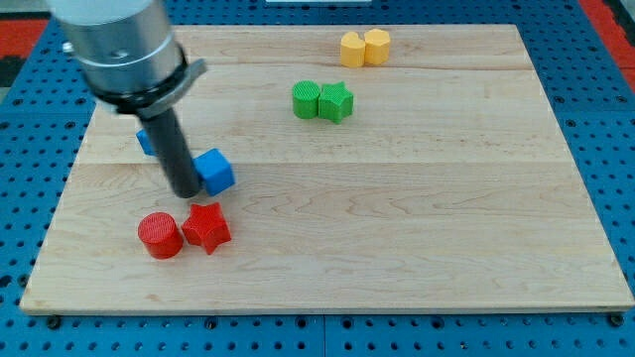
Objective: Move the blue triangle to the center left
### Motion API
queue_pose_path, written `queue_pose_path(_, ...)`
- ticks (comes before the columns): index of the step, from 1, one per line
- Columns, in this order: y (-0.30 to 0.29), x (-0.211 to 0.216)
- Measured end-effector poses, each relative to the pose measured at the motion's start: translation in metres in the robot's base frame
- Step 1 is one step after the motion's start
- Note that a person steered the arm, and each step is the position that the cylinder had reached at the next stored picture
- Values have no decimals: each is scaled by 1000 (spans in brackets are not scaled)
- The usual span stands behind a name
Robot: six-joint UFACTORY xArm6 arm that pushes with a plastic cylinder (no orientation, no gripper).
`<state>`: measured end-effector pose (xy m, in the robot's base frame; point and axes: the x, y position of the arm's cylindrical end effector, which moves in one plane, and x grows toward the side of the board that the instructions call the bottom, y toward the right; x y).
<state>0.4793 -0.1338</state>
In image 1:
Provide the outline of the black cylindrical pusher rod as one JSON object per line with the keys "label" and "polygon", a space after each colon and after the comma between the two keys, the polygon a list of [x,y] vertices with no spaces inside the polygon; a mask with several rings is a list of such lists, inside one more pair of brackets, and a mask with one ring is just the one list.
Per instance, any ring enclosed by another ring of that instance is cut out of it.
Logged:
{"label": "black cylindrical pusher rod", "polygon": [[180,198],[197,195],[201,183],[175,111],[142,116],[140,122],[173,193]]}

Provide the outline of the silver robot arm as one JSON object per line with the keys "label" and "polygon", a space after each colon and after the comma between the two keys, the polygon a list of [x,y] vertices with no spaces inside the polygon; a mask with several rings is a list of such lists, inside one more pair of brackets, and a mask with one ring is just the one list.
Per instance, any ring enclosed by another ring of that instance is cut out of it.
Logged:
{"label": "silver robot arm", "polygon": [[160,0],[48,0],[93,95],[119,114],[136,116],[174,192],[201,183],[174,106],[206,72],[190,62]]}

